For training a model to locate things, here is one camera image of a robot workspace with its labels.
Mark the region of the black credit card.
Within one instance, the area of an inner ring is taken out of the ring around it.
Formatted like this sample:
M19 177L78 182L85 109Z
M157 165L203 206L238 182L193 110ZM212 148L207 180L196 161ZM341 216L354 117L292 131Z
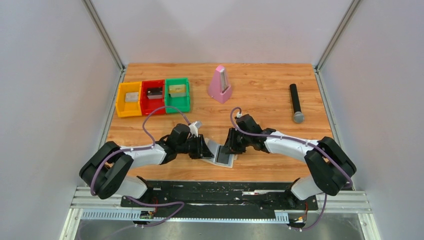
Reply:
M227 153L227 150L227 147L221 145L215 155L214 163L221 167L232 168L237 156L235 154Z

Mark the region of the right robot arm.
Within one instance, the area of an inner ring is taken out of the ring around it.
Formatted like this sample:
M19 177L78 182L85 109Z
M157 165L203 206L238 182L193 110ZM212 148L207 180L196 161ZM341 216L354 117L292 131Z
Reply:
M357 167L328 136L308 140L289 136L273 128L262 129L249 114L231 118L225 147L228 154L240 155L248 147L267 154L278 154L304 162L310 174L296 179L285 191L286 204L298 209L307 198L317 194L336 196L344 187L351 186Z

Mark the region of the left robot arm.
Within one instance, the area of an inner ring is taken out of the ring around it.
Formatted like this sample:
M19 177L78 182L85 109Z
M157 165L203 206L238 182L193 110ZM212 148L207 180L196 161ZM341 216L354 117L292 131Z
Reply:
M79 177L90 186L93 196L108 199L113 195L130 196L140 206L149 206L153 193L146 181L138 176L128 176L132 168L164 165L178 154L191 159L212 159L216 155L202 134L192 133L192 126L177 124L170 134L153 145L124 147L108 141L83 165Z

